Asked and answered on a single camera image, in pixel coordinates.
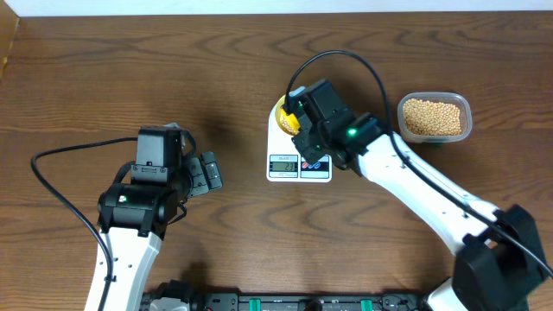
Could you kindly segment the yellow measuring scoop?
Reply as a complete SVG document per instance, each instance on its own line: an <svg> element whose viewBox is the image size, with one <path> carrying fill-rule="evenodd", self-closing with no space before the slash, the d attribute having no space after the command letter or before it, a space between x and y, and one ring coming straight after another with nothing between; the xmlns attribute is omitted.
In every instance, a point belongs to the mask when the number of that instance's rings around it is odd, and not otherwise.
<svg viewBox="0 0 553 311"><path fill-rule="evenodd" d="M300 125L297 118L294 114L287 114L284 109L280 110L278 124L285 133L291 136L295 136L299 133Z"/></svg>

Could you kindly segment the yellow bowl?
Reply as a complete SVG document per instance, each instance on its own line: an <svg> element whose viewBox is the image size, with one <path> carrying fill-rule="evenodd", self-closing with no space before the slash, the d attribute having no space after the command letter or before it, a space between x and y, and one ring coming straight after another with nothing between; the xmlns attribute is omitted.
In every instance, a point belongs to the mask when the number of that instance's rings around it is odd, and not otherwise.
<svg viewBox="0 0 553 311"><path fill-rule="evenodd" d="M288 114L284 110L285 97L282 96L276 103L275 119L277 126L289 136L296 136L301 129L301 125L294 114Z"/></svg>

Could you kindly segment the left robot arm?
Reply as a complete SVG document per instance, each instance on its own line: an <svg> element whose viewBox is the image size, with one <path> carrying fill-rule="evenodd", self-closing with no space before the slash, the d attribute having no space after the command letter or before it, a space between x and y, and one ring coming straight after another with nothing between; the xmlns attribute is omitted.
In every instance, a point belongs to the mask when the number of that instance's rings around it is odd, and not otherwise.
<svg viewBox="0 0 553 311"><path fill-rule="evenodd" d="M167 226L193 197L223 186L212 152L196 155L195 141L177 124L142 127L137 158L119 169L99 196L96 270L88 310L137 310Z"/></svg>

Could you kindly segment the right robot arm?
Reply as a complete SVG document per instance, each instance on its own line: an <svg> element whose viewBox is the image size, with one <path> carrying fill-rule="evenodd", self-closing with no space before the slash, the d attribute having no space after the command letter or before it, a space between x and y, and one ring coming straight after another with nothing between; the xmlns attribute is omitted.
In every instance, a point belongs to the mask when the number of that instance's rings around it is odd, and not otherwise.
<svg viewBox="0 0 553 311"><path fill-rule="evenodd" d="M329 155L401 200L442 239L454 273L424 299L428 310L521 310L552 270L535 220L523 207L506 211L469 194L431 167L390 126L361 117L332 84L319 81L289 93L284 110L299 121L292 139L313 164Z"/></svg>

